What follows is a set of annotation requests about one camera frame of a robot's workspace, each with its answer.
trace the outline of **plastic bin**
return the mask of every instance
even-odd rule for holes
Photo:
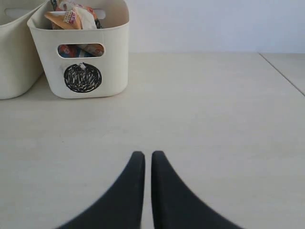
[[[121,93],[128,83],[129,12],[123,0],[77,0],[78,4],[103,10],[103,29],[51,30],[44,17],[53,11],[46,2],[28,21],[52,92],[61,98],[106,97]],[[98,43],[101,57],[62,58],[62,44]],[[88,76],[89,80],[80,80]]]
[[[43,0],[0,1],[0,99],[27,92],[43,73],[27,27]]]

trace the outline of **black rubber tip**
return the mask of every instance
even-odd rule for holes
[[[204,204],[162,151],[152,155],[152,209],[155,229],[241,229]]]
[[[113,186],[90,208],[58,229],[139,229],[145,156],[134,152]]]

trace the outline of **storage bin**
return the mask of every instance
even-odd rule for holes
[[[106,97],[121,93],[128,83],[129,12],[123,0],[77,0],[103,10],[103,29],[51,30],[44,13],[53,11],[46,2],[28,21],[52,92],[61,98]],[[63,58],[62,44],[98,43],[101,57]]]
[[[27,26],[43,0],[0,1],[0,99],[27,92],[43,73]]]

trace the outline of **black scribble drawing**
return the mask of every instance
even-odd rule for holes
[[[88,93],[97,89],[102,83],[102,74],[93,65],[87,63],[74,64],[64,73],[67,87],[77,93]]]

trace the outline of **basket handle hole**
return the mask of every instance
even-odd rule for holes
[[[89,58],[103,56],[104,46],[97,43],[90,44],[61,44],[57,52],[62,58]]]
[[[5,15],[13,19],[18,19],[29,12],[31,12],[31,10],[27,10],[23,8],[7,8],[4,10]]]
[[[97,15],[97,18],[99,20],[103,20],[106,18],[106,12],[104,10],[101,10],[101,9],[94,9],[94,12],[96,13]]]

